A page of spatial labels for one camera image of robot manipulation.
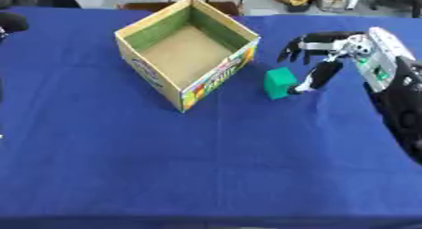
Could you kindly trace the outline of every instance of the printed label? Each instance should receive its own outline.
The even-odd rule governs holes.
[[[156,70],[152,69],[146,62],[140,59],[132,59],[132,63],[141,69],[143,77],[155,88],[162,89],[164,86],[160,83]]]
[[[258,42],[259,39],[248,43],[236,53],[224,59],[219,66],[210,71],[210,73],[205,74],[191,86],[183,90],[183,110],[191,108],[200,99],[212,90],[218,88],[227,78],[235,74],[245,66],[246,63],[251,61]]]

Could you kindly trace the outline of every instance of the open box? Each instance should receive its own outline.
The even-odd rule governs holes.
[[[122,57],[184,112],[253,58],[259,36],[202,0],[115,32]]]

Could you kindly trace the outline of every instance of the blue fabric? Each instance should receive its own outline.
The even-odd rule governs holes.
[[[399,148],[350,62],[323,90],[270,101],[265,71],[309,32],[381,26],[422,57],[421,20],[269,16],[257,59],[180,114],[121,58],[143,11],[16,8],[0,47],[0,216],[418,216],[422,167]]]

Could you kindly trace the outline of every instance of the robotic hand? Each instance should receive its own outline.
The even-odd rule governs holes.
[[[404,151],[422,164],[422,63],[392,34],[379,27],[368,32],[311,33],[295,38],[278,61],[296,61],[304,51],[304,64],[311,56],[326,56],[289,94],[317,90],[338,73],[349,57],[364,78],[369,97]]]

